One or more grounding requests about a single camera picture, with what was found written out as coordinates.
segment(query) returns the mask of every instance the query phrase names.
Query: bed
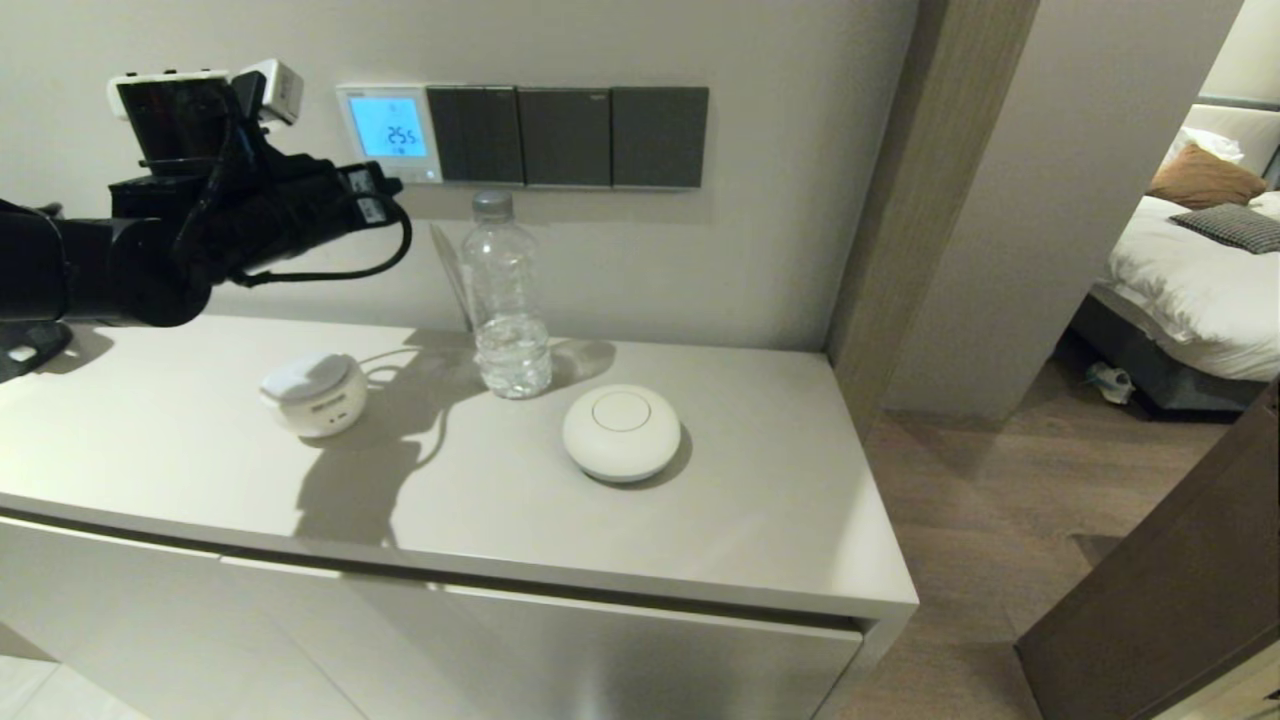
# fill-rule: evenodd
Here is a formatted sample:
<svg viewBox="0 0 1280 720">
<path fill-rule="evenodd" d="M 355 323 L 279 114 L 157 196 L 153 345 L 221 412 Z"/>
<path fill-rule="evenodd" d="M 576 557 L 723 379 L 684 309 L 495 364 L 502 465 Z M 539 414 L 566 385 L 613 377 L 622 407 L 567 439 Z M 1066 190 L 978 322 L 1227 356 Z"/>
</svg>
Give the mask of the bed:
<svg viewBox="0 0 1280 720">
<path fill-rule="evenodd" d="M 1198 104 L 1185 126 L 1233 138 L 1244 158 L 1231 161 L 1268 181 L 1251 208 L 1280 219 L 1280 108 Z M 1280 252 L 1229 247 L 1170 219 L 1188 211 L 1144 196 L 1070 329 L 1125 369 L 1155 411 L 1242 413 L 1280 374 Z"/>
</svg>

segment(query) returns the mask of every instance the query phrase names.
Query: plastic water bottle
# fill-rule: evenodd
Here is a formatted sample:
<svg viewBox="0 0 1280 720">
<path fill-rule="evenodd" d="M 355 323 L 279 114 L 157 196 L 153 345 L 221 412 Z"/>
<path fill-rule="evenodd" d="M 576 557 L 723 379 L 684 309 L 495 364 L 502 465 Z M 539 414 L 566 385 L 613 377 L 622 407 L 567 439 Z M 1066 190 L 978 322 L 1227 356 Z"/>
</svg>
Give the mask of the plastic water bottle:
<svg viewBox="0 0 1280 720">
<path fill-rule="evenodd" d="M 552 382 L 534 273 L 538 241 L 516 224 L 509 192 L 477 192 L 471 209 L 476 229 L 462 241 L 460 263 L 476 364 L 498 397 L 532 397 Z"/>
</svg>

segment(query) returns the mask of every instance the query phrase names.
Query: cabinet top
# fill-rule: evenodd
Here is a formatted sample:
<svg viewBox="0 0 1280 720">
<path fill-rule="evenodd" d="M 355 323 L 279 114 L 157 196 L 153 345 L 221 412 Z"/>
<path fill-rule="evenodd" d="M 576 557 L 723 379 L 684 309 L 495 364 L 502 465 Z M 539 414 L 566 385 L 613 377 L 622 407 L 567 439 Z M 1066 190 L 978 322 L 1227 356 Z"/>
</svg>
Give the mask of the cabinet top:
<svg viewBox="0 0 1280 720">
<path fill-rule="evenodd" d="M 485 392 L 470 336 L 204 316 L 76 328 L 78 357 L 0 386 L 4 509 L 255 550 L 814 612 L 911 607 L 911 579 L 820 355 L 554 341 L 541 397 Z M 346 352 L 365 415 L 302 441 L 257 397 Z M 585 477 L 561 423 L 653 388 L 685 427 L 662 475 Z"/>
</svg>

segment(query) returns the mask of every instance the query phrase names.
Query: thermostat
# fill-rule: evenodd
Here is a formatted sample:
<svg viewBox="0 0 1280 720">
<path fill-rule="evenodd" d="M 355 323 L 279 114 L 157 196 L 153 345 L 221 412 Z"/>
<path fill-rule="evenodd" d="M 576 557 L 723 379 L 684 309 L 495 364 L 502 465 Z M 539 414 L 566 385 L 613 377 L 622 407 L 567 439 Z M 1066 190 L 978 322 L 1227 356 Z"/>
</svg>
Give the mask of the thermostat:
<svg viewBox="0 0 1280 720">
<path fill-rule="evenodd" d="M 342 85 L 338 102 L 361 160 L 406 183 L 442 182 L 426 85 Z"/>
</svg>

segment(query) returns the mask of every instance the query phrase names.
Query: white round device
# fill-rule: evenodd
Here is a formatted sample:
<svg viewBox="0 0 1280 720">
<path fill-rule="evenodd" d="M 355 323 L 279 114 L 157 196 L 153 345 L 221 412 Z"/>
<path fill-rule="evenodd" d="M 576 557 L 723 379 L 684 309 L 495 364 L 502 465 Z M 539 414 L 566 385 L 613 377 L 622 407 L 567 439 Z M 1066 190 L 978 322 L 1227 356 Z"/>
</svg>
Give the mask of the white round device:
<svg viewBox="0 0 1280 720">
<path fill-rule="evenodd" d="M 582 470 L 609 483 L 655 475 L 680 447 L 671 404 L 639 386 L 595 388 L 564 415 L 564 448 Z"/>
<path fill-rule="evenodd" d="M 275 420 L 298 437 L 325 437 L 349 428 L 365 410 L 369 380 L 349 355 L 316 352 L 262 379 L 259 397 Z"/>
</svg>

